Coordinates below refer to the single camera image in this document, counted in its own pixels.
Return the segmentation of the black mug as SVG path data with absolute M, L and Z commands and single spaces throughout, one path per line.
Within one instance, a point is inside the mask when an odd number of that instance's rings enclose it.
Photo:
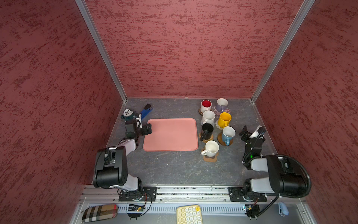
M 200 135 L 201 139 L 209 139 L 213 134 L 213 126 L 211 124 L 204 124 L 201 127 Z

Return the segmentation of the yellow mug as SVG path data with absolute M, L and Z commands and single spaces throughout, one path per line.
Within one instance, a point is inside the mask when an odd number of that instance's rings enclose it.
M 221 113 L 218 119 L 218 124 L 222 128 L 228 127 L 231 119 L 232 117 L 229 113 Z

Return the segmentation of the pink serving tray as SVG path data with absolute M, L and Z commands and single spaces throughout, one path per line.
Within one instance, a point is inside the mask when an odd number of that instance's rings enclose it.
M 146 152 L 195 151 L 199 147 L 195 119 L 150 119 L 147 124 L 152 125 L 152 133 L 144 138 Z

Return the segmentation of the grey blue woven coaster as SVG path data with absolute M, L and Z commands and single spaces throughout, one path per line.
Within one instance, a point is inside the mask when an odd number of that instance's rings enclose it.
M 211 124 L 212 126 L 215 126 L 215 121 L 214 121 L 214 119 L 205 119 L 205 118 L 203 118 L 203 119 L 200 121 L 200 124 L 201 124 L 201 125 Z

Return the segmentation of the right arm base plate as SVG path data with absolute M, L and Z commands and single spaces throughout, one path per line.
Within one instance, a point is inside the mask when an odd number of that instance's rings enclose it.
M 266 202 L 267 198 L 263 193 L 256 193 L 249 190 L 244 190 L 243 187 L 228 187 L 228 195 L 231 202 Z

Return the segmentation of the colourful zigzag woven coaster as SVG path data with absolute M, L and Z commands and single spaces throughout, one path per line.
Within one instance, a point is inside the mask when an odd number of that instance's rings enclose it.
M 216 127 L 217 127 L 219 130 L 223 130 L 224 128 L 222 128 L 222 127 L 219 126 L 218 121 L 219 121 L 219 120 L 217 120 L 217 121 L 215 122 Z

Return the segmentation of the brown paw print coaster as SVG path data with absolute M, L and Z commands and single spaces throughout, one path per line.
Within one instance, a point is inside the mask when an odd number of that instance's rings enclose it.
M 208 156 L 204 155 L 204 156 L 203 156 L 203 160 L 206 161 L 206 162 L 215 163 L 215 162 L 217 162 L 218 156 L 219 156 L 219 152 L 218 152 L 215 156 L 213 156 L 213 157 L 208 157 Z

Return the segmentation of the pink flower coaster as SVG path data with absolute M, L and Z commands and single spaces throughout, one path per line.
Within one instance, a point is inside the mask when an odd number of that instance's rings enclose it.
M 230 111 L 229 108 L 225 108 L 224 111 L 218 111 L 218 110 L 216 109 L 216 107 L 213 106 L 212 109 L 211 109 L 211 111 L 215 113 L 215 116 L 216 116 L 217 118 L 220 116 L 221 113 L 229 113 L 229 114 L 231 114 L 231 111 Z

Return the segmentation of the woven rattan coaster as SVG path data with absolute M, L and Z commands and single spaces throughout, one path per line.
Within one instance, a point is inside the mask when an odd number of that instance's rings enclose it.
M 201 135 L 198 134 L 198 138 L 199 138 L 199 141 L 203 142 L 203 143 L 207 143 L 208 141 L 212 141 L 214 139 L 214 135 L 212 134 L 211 137 L 209 139 L 201 139 Z

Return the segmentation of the white speckled blue mug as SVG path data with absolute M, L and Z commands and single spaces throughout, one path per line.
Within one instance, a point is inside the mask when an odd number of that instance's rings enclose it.
M 222 141 L 225 146 L 229 146 L 236 135 L 236 131 L 232 127 L 225 127 L 222 131 Z

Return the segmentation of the lavender mug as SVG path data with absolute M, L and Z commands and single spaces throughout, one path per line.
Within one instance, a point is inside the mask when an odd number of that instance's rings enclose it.
M 228 101 L 224 98 L 217 99 L 216 109 L 218 112 L 222 113 L 226 110 L 228 106 Z

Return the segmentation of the white mug red inside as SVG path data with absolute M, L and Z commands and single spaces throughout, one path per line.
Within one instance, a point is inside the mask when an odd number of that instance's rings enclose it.
M 203 100 L 200 105 L 201 111 L 204 113 L 205 111 L 210 111 L 212 108 L 212 102 L 209 100 Z

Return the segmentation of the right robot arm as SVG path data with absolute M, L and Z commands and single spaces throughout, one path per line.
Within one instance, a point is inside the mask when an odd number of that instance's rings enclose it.
M 245 142 L 242 164 L 248 170 L 268 173 L 268 177 L 249 178 L 242 187 L 242 196 L 247 201 L 261 195 L 287 198 L 303 198 L 312 188 L 311 178 L 305 167 L 296 159 L 287 155 L 263 155 L 264 134 L 266 128 L 258 126 L 251 133 L 244 128 L 239 133 Z

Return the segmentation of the large round wooden coaster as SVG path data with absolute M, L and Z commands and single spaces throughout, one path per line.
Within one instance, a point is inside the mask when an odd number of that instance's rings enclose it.
M 218 134 L 217 140 L 221 145 L 223 145 L 225 147 L 232 145 L 234 142 L 234 139 L 232 138 L 232 139 L 230 139 L 229 144 L 227 145 L 226 142 L 222 140 L 222 132 Z

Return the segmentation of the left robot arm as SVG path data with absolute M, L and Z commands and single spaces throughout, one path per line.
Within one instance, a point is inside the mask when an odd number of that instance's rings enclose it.
M 143 194 L 140 178 L 128 173 L 127 155 L 137 149 L 140 136 L 152 133 L 152 125 L 141 126 L 141 122 L 131 119 L 125 122 L 125 129 L 125 137 L 117 145 L 98 150 L 92 184 L 96 188 Z

